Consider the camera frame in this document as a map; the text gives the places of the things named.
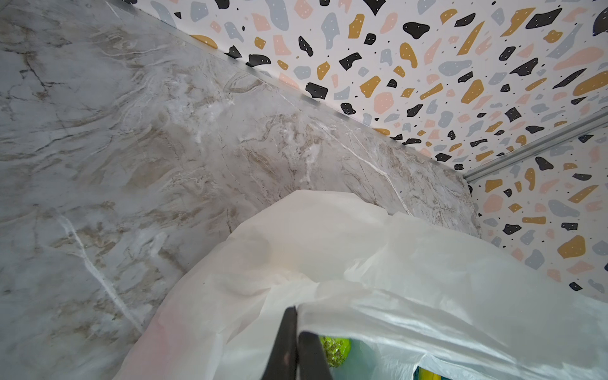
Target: white plastic bag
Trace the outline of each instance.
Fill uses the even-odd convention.
[[[285,308],[356,339],[336,380],[608,379],[608,305],[349,193],[299,190],[171,290],[116,380],[258,380]]]

